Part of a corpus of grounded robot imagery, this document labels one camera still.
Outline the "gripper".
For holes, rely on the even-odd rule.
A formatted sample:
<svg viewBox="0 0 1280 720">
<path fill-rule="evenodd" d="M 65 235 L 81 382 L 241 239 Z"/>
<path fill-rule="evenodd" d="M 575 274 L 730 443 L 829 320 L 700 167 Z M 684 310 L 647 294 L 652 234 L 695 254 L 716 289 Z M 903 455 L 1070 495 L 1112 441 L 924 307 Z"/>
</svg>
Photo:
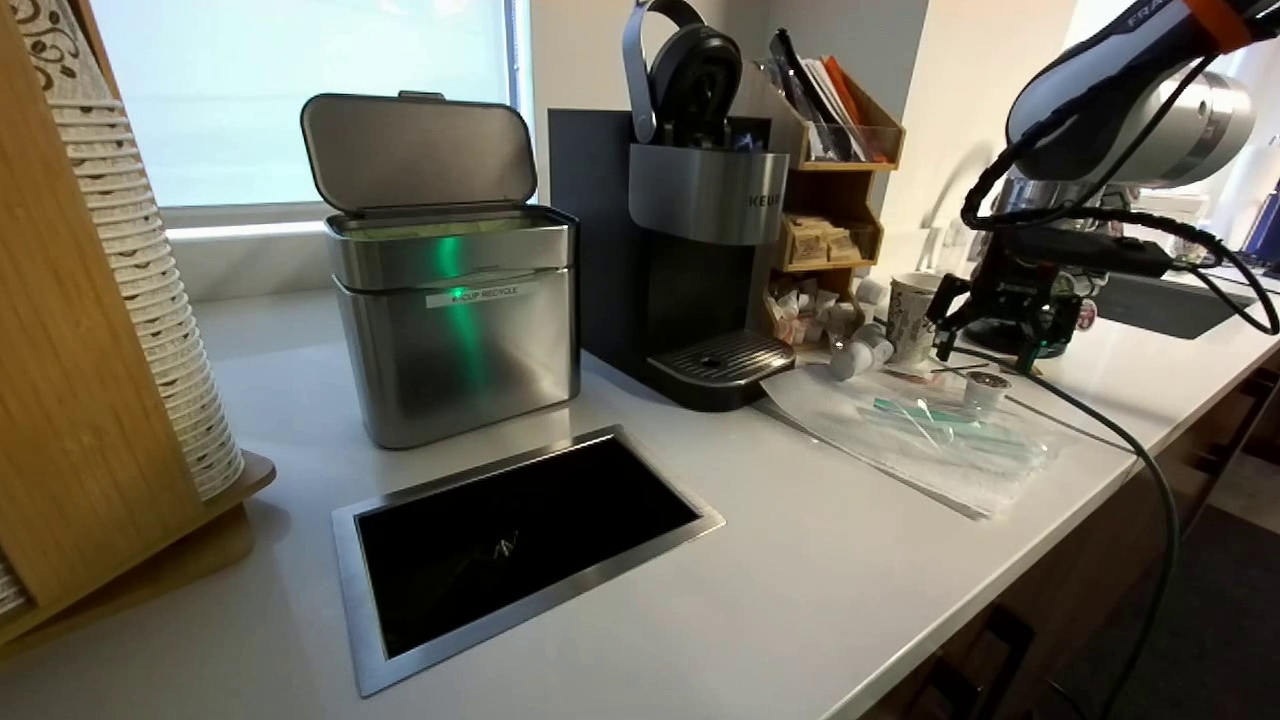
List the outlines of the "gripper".
<svg viewBox="0 0 1280 720">
<path fill-rule="evenodd" d="M 972 337 L 1033 337 L 1037 357 L 1065 354 L 1084 304 L 1079 278 L 1076 268 L 1025 263 L 1005 249 L 987 249 L 972 282 L 943 275 L 925 310 L 936 359 L 950 360 L 965 328 Z"/>
</svg>

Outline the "white coffee pod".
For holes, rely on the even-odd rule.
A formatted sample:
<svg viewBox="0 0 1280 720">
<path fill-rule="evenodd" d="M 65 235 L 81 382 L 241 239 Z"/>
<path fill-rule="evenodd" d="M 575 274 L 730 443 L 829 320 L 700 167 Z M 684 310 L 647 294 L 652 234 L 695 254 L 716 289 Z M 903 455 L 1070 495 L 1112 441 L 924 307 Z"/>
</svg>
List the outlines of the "white coffee pod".
<svg viewBox="0 0 1280 720">
<path fill-rule="evenodd" d="M 1004 375 L 980 370 L 966 372 L 963 402 L 977 411 L 989 411 L 1001 405 L 1011 387 Z"/>
</svg>

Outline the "wooden condiment stand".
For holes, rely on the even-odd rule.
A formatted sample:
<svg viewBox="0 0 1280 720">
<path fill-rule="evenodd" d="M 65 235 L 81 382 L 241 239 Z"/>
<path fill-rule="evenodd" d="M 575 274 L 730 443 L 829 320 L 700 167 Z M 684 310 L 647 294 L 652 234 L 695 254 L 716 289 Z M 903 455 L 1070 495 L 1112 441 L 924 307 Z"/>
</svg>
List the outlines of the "wooden condiment stand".
<svg viewBox="0 0 1280 720">
<path fill-rule="evenodd" d="M 783 268 L 781 264 L 782 225 L 772 245 L 772 260 L 768 284 L 781 277 L 794 279 L 817 278 L 823 290 L 829 290 L 841 299 L 852 300 L 852 283 L 856 277 L 867 274 L 881 258 L 884 227 L 877 210 L 872 206 L 872 190 L 878 177 L 896 170 L 900 164 L 905 141 L 905 129 L 887 113 L 884 108 L 851 77 L 847 69 L 831 55 L 813 58 L 831 64 L 829 69 L 837 79 L 849 85 L 854 99 L 861 108 L 864 122 L 882 128 L 887 138 L 887 163 L 851 161 L 813 161 L 809 156 L 810 135 L 808 123 L 787 102 L 780 87 L 771 59 L 759 64 L 753 85 L 754 106 L 771 120 L 768 147 L 772 152 L 782 152 L 788 158 L 787 184 L 782 196 L 785 214 L 813 215 L 829 219 L 838 225 L 865 224 L 872 228 L 869 243 L 864 247 L 867 259 L 846 266 Z"/>
</svg>

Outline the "black and silver coffee machine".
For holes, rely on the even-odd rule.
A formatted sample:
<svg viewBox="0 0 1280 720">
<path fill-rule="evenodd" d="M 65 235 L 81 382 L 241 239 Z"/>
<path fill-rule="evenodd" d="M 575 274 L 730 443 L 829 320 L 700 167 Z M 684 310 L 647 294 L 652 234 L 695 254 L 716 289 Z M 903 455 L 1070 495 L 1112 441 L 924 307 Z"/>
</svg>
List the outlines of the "black and silver coffee machine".
<svg viewBox="0 0 1280 720">
<path fill-rule="evenodd" d="M 635 0 L 628 110 L 553 109 L 550 195 L 579 223 L 582 351 L 669 401 L 730 413 L 794 366 L 750 327 L 758 258 L 782 220 L 788 158 L 731 108 L 745 61 L 689 0 Z"/>
</svg>

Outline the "steel framed counter trash chute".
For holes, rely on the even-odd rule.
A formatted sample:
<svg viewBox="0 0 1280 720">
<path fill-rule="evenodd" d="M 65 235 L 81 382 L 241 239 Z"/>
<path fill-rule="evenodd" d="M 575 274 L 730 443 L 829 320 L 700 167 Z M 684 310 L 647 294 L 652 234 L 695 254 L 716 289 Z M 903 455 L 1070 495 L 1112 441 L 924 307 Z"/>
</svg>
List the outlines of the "steel framed counter trash chute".
<svg viewBox="0 0 1280 720">
<path fill-rule="evenodd" d="M 611 425 L 337 509 L 371 697 L 723 527 Z"/>
</svg>

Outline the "printed paper cup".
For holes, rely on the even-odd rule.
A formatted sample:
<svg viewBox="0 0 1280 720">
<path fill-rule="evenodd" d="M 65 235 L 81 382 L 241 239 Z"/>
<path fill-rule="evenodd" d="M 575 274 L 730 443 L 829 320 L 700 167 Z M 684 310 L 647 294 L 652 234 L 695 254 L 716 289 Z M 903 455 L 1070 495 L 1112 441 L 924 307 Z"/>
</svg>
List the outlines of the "printed paper cup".
<svg viewBox="0 0 1280 720">
<path fill-rule="evenodd" d="M 893 275 L 890 282 L 890 305 L 886 340 L 893 346 L 890 363 L 914 366 L 933 352 L 934 327 L 927 318 L 942 278 L 924 272 Z"/>
</svg>

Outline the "bundle of green stir sticks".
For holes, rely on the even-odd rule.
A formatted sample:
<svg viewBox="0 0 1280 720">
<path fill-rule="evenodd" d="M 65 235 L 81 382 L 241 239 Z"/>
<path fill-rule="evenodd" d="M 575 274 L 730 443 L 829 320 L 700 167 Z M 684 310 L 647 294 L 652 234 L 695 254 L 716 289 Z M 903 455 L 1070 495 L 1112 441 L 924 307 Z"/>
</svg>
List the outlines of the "bundle of green stir sticks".
<svg viewBox="0 0 1280 720">
<path fill-rule="evenodd" d="M 924 398 L 904 402 L 874 398 L 872 411 L 892 421 L 908 423 L 923 430 L 941 430 L 945 427 L 978 429 L 983 425 L 979 414 L 969 407 L 947 404 L 928 404 Z"/>
</svg>

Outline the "clear plastic bag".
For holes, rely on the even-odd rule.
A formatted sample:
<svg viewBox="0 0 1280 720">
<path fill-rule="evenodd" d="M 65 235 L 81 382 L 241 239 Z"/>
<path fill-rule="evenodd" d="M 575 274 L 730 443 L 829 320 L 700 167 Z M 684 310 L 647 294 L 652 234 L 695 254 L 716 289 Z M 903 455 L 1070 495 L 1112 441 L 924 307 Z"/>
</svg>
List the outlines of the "clear plastic bag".
<svg viewBox="0 0 1280 720">
<path fill-rule="evenodd" d="M 969 518 L 992 518 L 1050 471 L 1076 438 L 1005 401 L 977 411 L 983 420 L 978 429 L 923 430 L 870 409 L 874 398 L 966 407 L 964 386 L 955 375 L 934 386 L 884 373 L 836 380 L 826 365 L 800 366 L 762 384 L 781 413 L 818 439 Z"/>
</svg>

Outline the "sink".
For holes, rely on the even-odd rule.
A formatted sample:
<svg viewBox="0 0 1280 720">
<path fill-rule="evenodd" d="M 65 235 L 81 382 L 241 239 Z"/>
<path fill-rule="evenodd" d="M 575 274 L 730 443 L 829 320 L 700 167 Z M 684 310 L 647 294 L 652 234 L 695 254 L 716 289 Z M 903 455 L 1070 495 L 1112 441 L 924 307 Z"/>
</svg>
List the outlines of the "sink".
<svg viewBox="0 0 1280 720">
<path fill-rule="evenodd" d="M 1180 340 L 1197 340 L 1234 316 L 1202 284 L 1111 274 L 1093 297 L 1100 318 Z"/>
</svg>

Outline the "row of brown sugar packets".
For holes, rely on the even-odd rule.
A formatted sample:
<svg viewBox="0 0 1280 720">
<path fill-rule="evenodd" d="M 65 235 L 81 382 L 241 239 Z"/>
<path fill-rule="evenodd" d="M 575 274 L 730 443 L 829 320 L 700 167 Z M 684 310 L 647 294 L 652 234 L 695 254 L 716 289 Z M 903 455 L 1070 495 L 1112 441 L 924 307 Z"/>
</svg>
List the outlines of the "row of brown sugar packets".
<svg viewBox="0 0 1280 720">
<path fill-rule="evenodd" d="M 785 214 L 781 264 L 783 268 L 846 266 L 867 259 L 864 247 L 872 228 L 838 225 L 823 217 Z"/>
</svg>

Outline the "steel recycling bin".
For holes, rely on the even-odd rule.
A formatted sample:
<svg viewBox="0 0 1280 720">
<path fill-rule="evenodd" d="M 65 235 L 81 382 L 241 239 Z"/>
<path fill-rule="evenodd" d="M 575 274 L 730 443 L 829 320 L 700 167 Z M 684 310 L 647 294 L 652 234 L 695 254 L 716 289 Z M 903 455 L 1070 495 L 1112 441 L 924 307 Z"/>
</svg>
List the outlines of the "steel recycling bin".
<svg viewBox="0 0 1280 720">
<path fill-rule="evenodd" d="M 573 217 L 534 202 L 324 222 L 364 425 L 413 448 L 579 392 Z"/>
</svg>

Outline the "steel bin lid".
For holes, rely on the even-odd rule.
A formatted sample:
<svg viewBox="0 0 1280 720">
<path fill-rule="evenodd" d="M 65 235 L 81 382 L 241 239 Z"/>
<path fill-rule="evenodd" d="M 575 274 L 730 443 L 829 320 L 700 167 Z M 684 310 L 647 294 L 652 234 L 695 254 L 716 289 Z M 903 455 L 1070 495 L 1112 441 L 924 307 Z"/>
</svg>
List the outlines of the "steel bin lid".
<svg viewBox="0 0 1280 720">
<path fill-rule="evenodd" d="M 300 128 L 319 196 L 348 215 L 504 208 L 538 191 L 529 126 L 508 105 L 319 94 Z"/>
</svg>

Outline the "window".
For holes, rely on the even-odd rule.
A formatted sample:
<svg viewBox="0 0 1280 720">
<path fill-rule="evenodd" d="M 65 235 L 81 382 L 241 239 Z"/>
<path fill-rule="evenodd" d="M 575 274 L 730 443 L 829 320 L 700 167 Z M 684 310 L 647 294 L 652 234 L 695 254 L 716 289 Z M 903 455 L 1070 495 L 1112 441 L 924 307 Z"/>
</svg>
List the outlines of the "window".
<svg viewBox="0 0 1280 720">
<path fill-rule="evenodd" d="M 319 94 L 525 108 L 530 0 L 91 0 L 164 210 L 320 202 L 300 126 Z"/>
</svg>

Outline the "stack of paper cups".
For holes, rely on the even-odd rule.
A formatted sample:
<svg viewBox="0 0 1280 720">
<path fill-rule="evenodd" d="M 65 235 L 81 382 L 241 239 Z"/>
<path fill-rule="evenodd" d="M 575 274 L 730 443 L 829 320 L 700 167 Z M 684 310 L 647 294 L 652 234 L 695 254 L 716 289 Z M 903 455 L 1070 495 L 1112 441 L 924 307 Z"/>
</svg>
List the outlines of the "stack of paper cups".
<svg viewBox="0 0 1280 720">
<path fill-rule="evenodd" d="M 244 468 L 123 102 L 70 0 L 5 0 L 202 501 Z"/>
</svg>

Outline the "wooden cup dispenser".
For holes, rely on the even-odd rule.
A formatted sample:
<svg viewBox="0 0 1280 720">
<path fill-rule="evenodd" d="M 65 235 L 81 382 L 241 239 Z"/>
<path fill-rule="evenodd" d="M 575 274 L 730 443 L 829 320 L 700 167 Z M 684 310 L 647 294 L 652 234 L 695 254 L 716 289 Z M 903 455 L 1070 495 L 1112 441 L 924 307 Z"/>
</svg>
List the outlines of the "wooden cup dispenser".
<svg viewBox="0 0 1280 720">
<path fill-rule="evenodd" d="M 0 9 L 0 556 L 15 656 L 246 559 L 244 452 L 204 501 L 133 336 L 17 19 Z"/>
</svg>

